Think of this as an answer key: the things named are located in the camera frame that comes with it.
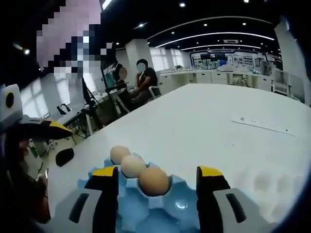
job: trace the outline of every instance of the person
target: person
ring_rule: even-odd
[[[153,68],[148,67],[145,59],[140,59],[136,63],[138,73],[136,75],[136,89],[130,93],[133,104],[137,107],[144,105],[152,96],[149,91],[150,86],[157,86],[158,80]]]
[[[16,155],[17,163],[11,166],[9,177],[27,215],[37,222],[46,223],[51,219],[47,195],[47,178],[39,174],[37,179],[34,180],[28,176],[27,171],[21,165],[24,157],[29,153],[27,150],[28,145],[29,140],[23,140],[19,143],[19,153]]]

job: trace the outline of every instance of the egg carton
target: egg carton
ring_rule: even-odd
[[[121,166],[114,165],[110,157],[104,161],[104,167],[108,166],[117,166],[119,171],[117,233],[200,232],[196,192],[185,180],[171,175],[169,191],[163,196],[149,197],[140,189],[138,179],[125,177]],[[158,166],[148,163],[147,167]],[[91,169],[88,177],[91,178],[93,171],[98,169],[101,168]],[[86,183],[78,180],[78,187],[82,189]]]

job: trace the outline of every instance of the black shirt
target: black shirt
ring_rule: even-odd
[[[149,88],[149,86],[157,86],[157,76],[155,70],[151,67],[146,68],[142,77],[140,78],[141,83],[145,81],[147,76],[151,78],[151,81],[147,88]]]

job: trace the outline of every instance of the ceiling light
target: ceiling light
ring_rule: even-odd
[[[213,47],[213,46],[243,46],[243,47],[261,49],[260,47],[250,46],[250,45],[203,45],[203,46],[197,46],[197,47],[191,47],[191,48],[187,48],[187,49],[182,49],[182,51],[183,50],[192,50],[192,49],[197,49],[197,48],[203,48],[203,47],[208,47],[207,49],[209,49],[209,47]]]
[[[112,0],[106,0],[103,4],[102,4],[102,7],[103,7],[103,11],[107,8],[107,6],[112,2]]]
[[[181,38],[181,39],[178,39],[178,40],[173,40],[173,41],[164,43],[164,44],[162,44],[162,45],[156,46],[156,48],[159,48],[159,47],[161,47],[161,46],[168,45],[168,44],[170,44],[170,43],[174,43],[174,42],[177,42],[177,41],[181,41],[181,40],[186,40],[186,39],[195,38],[195,37],[204,36],[204,35],[219,35],[219,34],[252,35],[252,36],[257,36],[257,37],[265,38],[265,39],[268,39],[268,40],[274,40],[273,38],[270,38],[270,37],[267,37],[267,36],[257,35],[257,34],[252,34],[252,33],[233,33],[233,32],[227,32],[227,33],[206,33],[206,34],[192,35],[192,36],[184,37],[184,38]]]

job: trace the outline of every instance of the ceiling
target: ceiling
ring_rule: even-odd
[[[184,8],[179,6],[182,2],[186,5]],[[4,81],[4,83],[23,83],[22,86],[39,75],[35,62],[36,31],[40,30],[42,24],[47,23],[48,18],[51,18],[54,12],[59,11],[59,7],[64,6],[66,1],[33,0],[23,1],[23,3],[18,5],[19,10],[16,10],[15,13],[16,21],[19,23],[12,27],[10,44],[19,43],[33,53],[32,56],[24,56],[23,53],[11,46],[7,63],[10,70],[8,75],[12,78]],[[150,46],[156,47],[173,40],[199,34],[239,32],[258,34],[275,40],[253,35],[217,34],[181,40],[167,44],[164,48],[186,49],[224,44],[224,40],[233,39],[238,40],[240,45],[260,47],[256,50],[278,55],[279,47],[274,27],[279,22],[280,14],[287,13],[279,4],[279,0],[249,0],[249,3],[245,3],[243,0],[157,0],[155,2],[112,0],[102,13],[101,24],[90,26],[94,32],[94,37],[90,39],[90,53],[98,54],[98,49],[105,48],[107,42],[115,42],[115,48],[122,49],[134,38],[148,39]],[[24,11],[25,6],[32,10]],[[145,23],[144,27],[135,29],[141,23]],[[60,55],[56,56],[51,67],[59,64],[61,60],[70,59],[71,48],[76,47],[77,38],[74,38],[73,41],[72,44],[68,44],[66,49],[60,51]]]

